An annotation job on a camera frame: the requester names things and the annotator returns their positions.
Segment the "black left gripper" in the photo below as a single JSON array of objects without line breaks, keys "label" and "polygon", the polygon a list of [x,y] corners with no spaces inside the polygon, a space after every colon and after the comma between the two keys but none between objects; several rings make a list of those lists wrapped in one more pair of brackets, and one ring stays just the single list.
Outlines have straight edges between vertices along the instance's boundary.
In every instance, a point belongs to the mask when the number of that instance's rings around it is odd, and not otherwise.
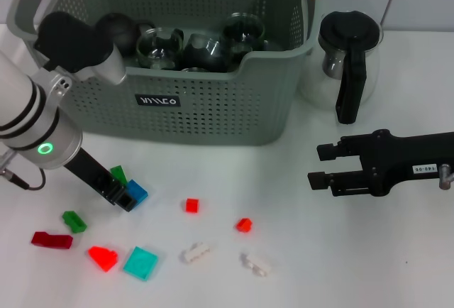
[{"label": "black left gripper", "polygon": [[65,164],[65,168],[109,203],[116,204],[127,212],[136,206],[137,200],[126,189],[123,189],[123,185],[83,148],[80,148],[76,155]]}]

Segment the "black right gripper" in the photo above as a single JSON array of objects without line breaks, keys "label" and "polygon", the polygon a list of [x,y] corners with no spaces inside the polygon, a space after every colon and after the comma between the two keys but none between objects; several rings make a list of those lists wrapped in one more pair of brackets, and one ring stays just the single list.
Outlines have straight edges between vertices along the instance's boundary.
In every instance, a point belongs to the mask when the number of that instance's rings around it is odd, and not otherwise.
[{"label": "black right gripper", "polygon": [[320,161],[360,156],[362,171],[308,174],[312,190],[330,188],[334,197],[383,197],[401,182],[439,178],[444,165],[453,171],[452,132],[396,137],[381,130],[361,139],[342,137],[336,145],[318,145],[316,150]]}]

